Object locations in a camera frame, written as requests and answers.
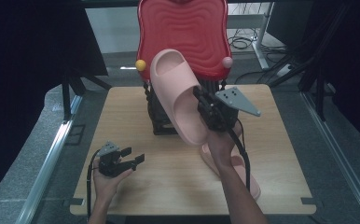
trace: pink ball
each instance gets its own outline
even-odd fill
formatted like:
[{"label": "pink ball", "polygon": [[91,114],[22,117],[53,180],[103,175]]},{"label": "pink ball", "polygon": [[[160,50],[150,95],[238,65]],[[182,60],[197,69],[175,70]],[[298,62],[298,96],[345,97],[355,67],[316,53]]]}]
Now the pink ball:
[{"label": "pink ball", "polygon": [[230,67],[232,66],[232,64],[233,64],[232,58],[230,58],[230,57],[225,57],[225,58],[223,59],[223,66],[224,66],[225,68],[230,68]]}]

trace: wooden table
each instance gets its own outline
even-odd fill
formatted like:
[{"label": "wooden table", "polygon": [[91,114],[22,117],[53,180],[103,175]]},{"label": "wooden table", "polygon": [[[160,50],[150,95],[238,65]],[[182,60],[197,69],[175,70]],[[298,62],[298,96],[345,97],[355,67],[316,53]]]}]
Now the wooden table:
[{"label": "wooden table", "polygon": [[[311,192],[270,88],[238,88],[262,112],[259,118],[240,113],[252,175],[261,187],[257,203],[264,214],[313,214],[316,206],[301,201],[311,198]],[[145,162],[121,183],[109,214],[227,215],[220,179],[203,162],[199,149],[186,145],[178,135],[154,135],[146,105],[142,87],[109,91],[74,197],[86,199],[90,158],[106,141],[112,141],[121,148],[132,147],[125,160],[145,153]],[[71,205],[70,210],[75,215],[87,214],[86,203]]]}]

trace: human hand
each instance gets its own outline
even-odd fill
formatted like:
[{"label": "human hand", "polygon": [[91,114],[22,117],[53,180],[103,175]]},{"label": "human hand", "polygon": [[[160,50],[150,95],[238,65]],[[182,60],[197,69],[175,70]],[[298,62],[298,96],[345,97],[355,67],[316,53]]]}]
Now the human hand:
[{"label": "human hand", "polygon": [[133,169],[126,170],[116,177],[108,177],[99,172],[99,160],[93,162],[93,167],[95,168],[93,170],[93,182],[96,200],[110,204],[114,195],[117,193],[118,184],[129,176],[133,172]]},{"label": "human hand", "polygon": [[[233,131],[237,136],[242,133],[242,127],[239,121],[235,123]],[[228,132],[220,133],[208,130],[207,143],[217,168],[222,166],[232,166],[231,151],[235,146],[235,143]]]}]

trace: human arm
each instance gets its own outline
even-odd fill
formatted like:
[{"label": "human arm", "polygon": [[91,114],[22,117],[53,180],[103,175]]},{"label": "human arm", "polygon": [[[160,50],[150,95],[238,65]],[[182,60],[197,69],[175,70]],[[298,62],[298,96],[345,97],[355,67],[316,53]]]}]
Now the human arm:
[{"label": "human arm", "polygon": [[111,178],[102,175],[99,172],[99,169],[96,169],[98,166],[99,160],[94,161],[93,167],[95,167],[95,170],[93,170],[93,182],[95,186],[96,200],[93,206],[92,214],[88,220],[89,224],[105,223],[107,210],[114,195],[117,193],[118,184],[133,172],[132,169],[129,169],[120,175]]},{"label": "human arm", "polygon": [[[237,122],[234,132],[239,135],[241,131],[241,126]],[[215,166],[220,173],[231,223],[268,223],[258,204],[232,166],[230,153],[234,147],[234,142],[229,134],[209,131],[208,146]]]}]

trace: pink slipper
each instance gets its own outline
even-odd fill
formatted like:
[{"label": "pink slipper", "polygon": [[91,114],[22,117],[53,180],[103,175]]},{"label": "pink slipper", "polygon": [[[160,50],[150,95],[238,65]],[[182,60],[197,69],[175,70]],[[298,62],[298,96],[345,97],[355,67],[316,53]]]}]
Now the pink slipper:
[{"label": "pink slipper", "polygon": [[[201,157],[204,162],[218,175],[217,167],[215,166],[215,162],[213,161],[212,154],[210,153],[210,149],[207,146],[207,143],[204,144],[200,149]],[[244,169],[244,161],[240,155],[236,155],[232,153],[231,157],[232,165],[235,168],[236,172],[238,173],[239,177],[241,178],[244,185],[246,184],[246,171]],[[256,200],[259,195],[261,194],[261,189],[257,184],[256,180],[250,175],[250,194]]]},{"label": "pink slipper", "polygon": [[201,85],[183,55],[175,49],[159,52],[151,63],[150,74],[154,91],[183,141],[192,146],[204,144],[207,129],[193,94],[193,88]]}]

